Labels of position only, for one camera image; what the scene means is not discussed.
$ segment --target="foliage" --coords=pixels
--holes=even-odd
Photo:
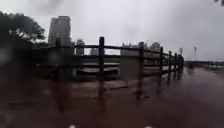
[[[0,39],[10,36],[18,36],[30,42],[45,38],[44,29],[32,18],[20,13],[0,12]]]
[[[214,0],[215,2],[221,2],[221,5],[224,6],[224,0]]]

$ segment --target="overcast sky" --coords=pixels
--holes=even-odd
[[[213,0],[0,0],[3,12],[34,18],[48,35],[52,17],[71,18],[72,40],[107,45],[160,42],[186,59],[224,60],[224,7]]]

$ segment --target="railing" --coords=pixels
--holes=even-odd
[[[224,68],[224,62],[219,61],[186,61],[187,65],[206,68]]]
[[[139,48],[129,48],[129,47],[118,47],[118,46],[105,46],[105,40],[104,37],[100,37],[99,39],[99,45],[84,45],[84,46],[56,46],[56,47],[49,47],[49,48],[43,48],[43,49],[35,49],[33,50],[34,55],[34,62],[35,64],[38,64],[38,67],[54,67],[55,72],[54,76],[55,79],[58,79],[60,72],[59,70],[63,69],[77,69],[77,68],[94,68],[98,69],[98,72],[96,74],[93,74],[98,79],[100,86],[99,86],[99,97],[102,98],[104,94],[104,81],[106,80],[106,74],[105,74],[105,68],[113,67],[113,68],[119,68],[120,60],[121,59],[135,59],[138,60],[138,66],[136,68],[139,69],[138,72],[138,86],[137,86],[137,98],[140,98],[140,94],[142,93],[142,80],[144,77],[149,76],[158,76],[160,79],[162,78],[162,75],[167,75],[167,83],[170,83],[171,80],[171,73],[174,72],[174,78],[176,78],[176,71],[178,71],[181,67],[183,67],[183,58],[180,59],[182,56],[177,55],[175,53],[172,55],[172,52],[169,51],[169,53],[164,53],[163,47],[160,47],[160,52],[154,52],[150,51],[148,49],[144,49],[143,43],[140,43],[141,45]],[[66,59],[66,63],[64,61],[62,63],[45,63],[44,61],[41,61],[41,58],[47,58],[46,54],[49,54],[50,51],[54,51],[56,53],[62,53],[61,49],[74,49],[74,48],[98,48],[98,55],[66,55],[63,59]],[[135,56],[131,55],[106,55],[105,49],[113,49],[113,50],[125,50],[125,51],[134,51],[137,53]],[[147,56],[147,53],[154,54],[157,57],[150,57]],[[91,60],[94,59],[94,62],[97,62],[97,64],[88,64],[85,65],[83,63],[76,63],[75,61],[81,61],[84,62],[85,60]],[[116,62],[116,64],[106,64],[106,62],[113,60]],[[158,71],[151,72],[151,73],[145,73],[143,70],[144,68],[154,68],[157,67]]]

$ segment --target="skyscraper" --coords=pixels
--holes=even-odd
[[[76,45],[77,46],[80,46],[76,48],[76,55],[84,55],[85,54],[85,51],[84,51],[84,45],[85,45],[85,42],[82,40],[82,39],[78,39],[77,42],[76,42]]]
[[[48,37],[49,45],[54,46],[56,43],[56,39],[59,38],[61,40],[61,45],[70,46],[70,32],[71,26],[70,18],[68,16],[59,16],[58,18],[52,18]]]

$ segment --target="building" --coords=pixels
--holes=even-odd
[[[125,45],[123,43],[123,47],[125,48],[139,48],[140,45],[144,45],[144,49],[148,49],[146,44],[142,44],[142,42],[136,44],[136,45],[132,45],[131,43],[129,43],[129,45]],[[120,55],[138,55],[138,51],[131,51],[131,50],[121,50]]]
[[[98,51],[99,51],[98,48],[91,48],[90,55],[96,55],[97,56],[99,54]]]
[[[58,18],[52,18],[48,36],[48,43],[50,46],[55,46],[56,39],[61,40],[62,46],[70,46],[71,26],[70,18],[68,16],[59,16]]]
[[[78,39],[77,42],[76,42],[76,45],[77,46],[84,46],[85,45],[85,42],[82,40],[82,39]],[[77,47],[76,48],[76,55],[84,55],[85,54],[85,50],[84,50],[84,47]]]
[[[160,51],[160,44],[158,42],[154,42],[150,47],[149,50],[153,52],[159,52]]]

